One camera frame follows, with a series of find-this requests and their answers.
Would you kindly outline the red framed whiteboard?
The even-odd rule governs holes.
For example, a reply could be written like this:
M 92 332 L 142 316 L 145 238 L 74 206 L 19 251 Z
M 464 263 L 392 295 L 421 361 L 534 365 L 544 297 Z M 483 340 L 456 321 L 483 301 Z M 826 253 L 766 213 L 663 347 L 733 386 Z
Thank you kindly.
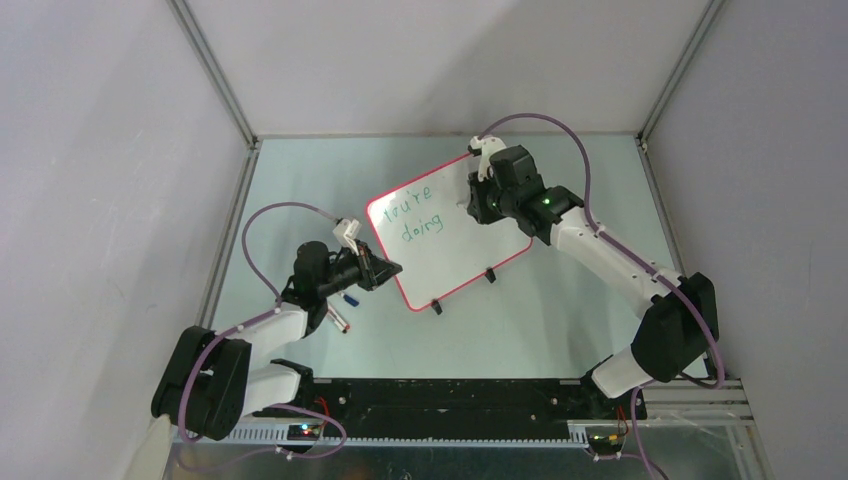
M 456 205 L 469 194 L 476 160 L 461 155 L 373 198 L 366 218 L 385 257 L 403 267 L 395 277 L 412 312 L 430 308 L 527 252 L 533 240 L 514 224 L 480 225 Z

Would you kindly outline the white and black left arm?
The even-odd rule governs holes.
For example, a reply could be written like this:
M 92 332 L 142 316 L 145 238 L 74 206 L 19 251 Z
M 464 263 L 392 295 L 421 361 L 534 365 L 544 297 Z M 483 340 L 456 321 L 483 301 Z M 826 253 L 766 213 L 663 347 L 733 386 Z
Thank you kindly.
M 320 241 L 302 244 L 268 311 L 221 332 L 182 332 L 153 394 L 152 416 L 166 417 L 193 442 L 221 440 L 242 417 L 274 404 L 292 416 L 308 414 L 316 403 L 315 388 L 304 382 L 309 368 L 274 352 L 314 333 L 329 313 L 329 297 L 351 286 L 373 291 L 402 270 L 362 241 L 337 252 Z

